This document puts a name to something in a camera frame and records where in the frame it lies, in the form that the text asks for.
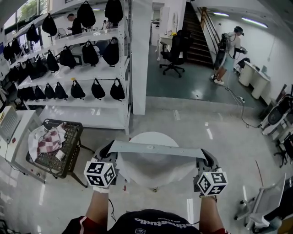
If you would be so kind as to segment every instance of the fluorescent light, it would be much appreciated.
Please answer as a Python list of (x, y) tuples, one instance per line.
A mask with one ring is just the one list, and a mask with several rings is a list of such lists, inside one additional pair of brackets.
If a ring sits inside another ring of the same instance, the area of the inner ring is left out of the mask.
[(265, 27), (265, 28), (268, 28), (268, 26), (266, 24), (263, 24), (263, 23), (260, 23), (258, 21), (254, 21), (254, 20), (251, 20), (251, 19), (247, 19), (247, 18), (244, 18), (242, 17), (243, 20), (247, 21), (247, 22), (250, 22), (250, 23), (254, 23), (254, 24), (257, 24), (259, 26), (262, 26), (262, 27)]
[(226, 13), (221, 13), (221, 12), (213, 12), (215, 15), (218, 15), (218, 16), (230, 16)]

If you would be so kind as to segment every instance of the tiled floor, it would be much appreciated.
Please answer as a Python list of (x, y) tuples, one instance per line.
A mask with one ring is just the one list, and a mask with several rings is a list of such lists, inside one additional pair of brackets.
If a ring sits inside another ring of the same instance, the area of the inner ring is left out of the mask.
[[(248, 121), (257, 124), (256, 120)], [(130, 136), (147, 131), (164, 133), (180, 147), (203, 148), (217, 157), (229, 180), (227, 189), (218, 197), (217, 206), (225, 228), (231, 233), (248, 233), (242, 222), (234, 221), (233, 216), (238, 201), (243, 198), (243, 186), (248, 197), (256, 195), (261, 186), (256, 160), (265, 186), (276, 182), (283, 173), (291, 176), (293, 172), (290, 164), (279, 168), (280, 159), (273, 156), (276, 149), (259, 129), (247, 129), (234, 116), (222, 114), (219, 118), (217, 113), (179, 111), (179, 118), (175, 118), (172, 110), (147, 109), (146, 115), (132, 117)], [(112, 139), (127, 141), (129, 136), (124, 131), (105, 129), (84, 129), (82, 134), (82, 143), (93, 149)], [(81, 149), (75, 168), (80, 177), (91, 156)], [(157, 193), (133, 182), (126, 184), (119, 176), (117, 185), (110, 192), (116, 218), (126, 211), (144, 208), (161, 209), (187, 218), (187, 200), (192, 199), (193, 221), (198, 221), (200, 199), (192, 187), (195, 174), (193, 171), (182, 181), (162, 186)], [(9, 227), (22, 233), (62, 233), (72, 218), (85, 214), (92, 195), (91, 188), (85, 189), (70, 176), (56, 180), (48, 175), (47, 179), (44, 185), (23, 176), (12, 171), (0, 158), (0, 205), (5, 207)], [(109, 227), (113, 224), (109, 216)]]
[[(211, 75), (214, 71), (208, 67), (185, 63), (181, 66), (185, 68), (185, 72), (182, 73), (182, 78), (179, 78), (173, 70), (169, 70), (166, 72), (166, 75), (163, 75), (164, 67), (160, 69), (159, 64), (164, 64), (165, 61), (161, 59), (160, 62), (157, 62), (155, 50), (155, 46), (149, 47), (147, 96), (198, 99), (236, 104), (234, 98), (228, 91), (213, 83)], [(264, 106), (262, 102), (251, 96), (251, 90), (249, 88), (242, 86), (238, 82), (238, 77), (233, 72), (230, 73), (230, 77), (227, 72), (223, 79), (225, 85), (232, 89), (236, 95), (244, 98), (246, 106), (257, 108)]]

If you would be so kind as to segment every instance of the white equipment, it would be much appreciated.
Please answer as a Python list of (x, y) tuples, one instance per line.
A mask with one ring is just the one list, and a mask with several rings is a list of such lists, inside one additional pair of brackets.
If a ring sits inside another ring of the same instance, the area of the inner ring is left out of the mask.
[(113, 163), (109, 162), (87, 162), (83, 174), (91, 186), (100, 188), (108, 188), (116, 177)]
[(64, 36), (66, 36), (66, 31), (65, 31), (65, 29), (60, 27), (60, 28), (57, 29), (57, 33), (54, 36), (54, 39), (58, 40), (60, 38), (63, 38)]
[(197, 185), (205, 196), (219, 195), (228, 184), (225, 172), (203, 172)]
[(20, 118), (12, 106), (6, 106), (3, 110), (3, 115), (0, 120), (0, 136), (9, 144)]

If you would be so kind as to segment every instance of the checkered cloth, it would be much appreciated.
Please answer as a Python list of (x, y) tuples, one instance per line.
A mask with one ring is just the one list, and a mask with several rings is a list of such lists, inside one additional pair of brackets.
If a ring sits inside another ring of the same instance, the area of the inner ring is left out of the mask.
[(50, 130), (42, 125), (29, 134), (28, 151), (33, 161), (35, 161), (41, 153), (53, 152), (62, 147), (66, 133), (63, 129), (63, 125), (64, 123)]

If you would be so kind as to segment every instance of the glossy white floor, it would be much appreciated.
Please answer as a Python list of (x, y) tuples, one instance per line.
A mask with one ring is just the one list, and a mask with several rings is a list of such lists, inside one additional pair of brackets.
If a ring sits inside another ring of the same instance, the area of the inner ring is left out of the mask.
[[(256, 195), (261, 186), (256, 160), (265, 186), (276, 182), (283, 173), (291, 176), (293, 172), (290, 164), (279, 168), (280, 159), (273, 156), (274, 145), (259, 129), (247, 129), (234, 116), (179, 111), (179, 116), (175, 117), (174, 111), (152, 109), (144, 116), (133, 116), (131, 122), (131, 137), (142, 132), (161, 132), (172, 137), (180, 147), (204, 148), (218, 158), (229, 179), (227, 189), (218, 198), (218, 210), (225, 228), (231, 233), (247, 232), (243, 223), (234, 221), (233, 216), (243, 198), (243, 186), (248, 197)], [(128, 137), (124, 131), (84, 129), (81, 140), (84, 145), (97, 149), (112, 139), (126, 141)], [(75, 169), (80, 177), (90, 158), (91, 154), (82, 149)], [(192, 188), (195, 173), (159, 188), (157, 193), (135, 183), (126, 184), (120, 176), (110, 193), (116, 218), (126, 211), (155, 208), (176, 213), (190, 222), (198, 221), (200, 199)], [(70, 176), (56, 180), (47, 175), (47, 181), (43, 185), (12, 171), (5, 160), (0, 159), (0, 205), (5, 208), (10, 228), (22, 233), (57, 234), (62, 233), (72, 218), (85, 214), (92, 196), (91, 188), (85, 189)], [(113, 224), (109, 218), (109, 227)]]

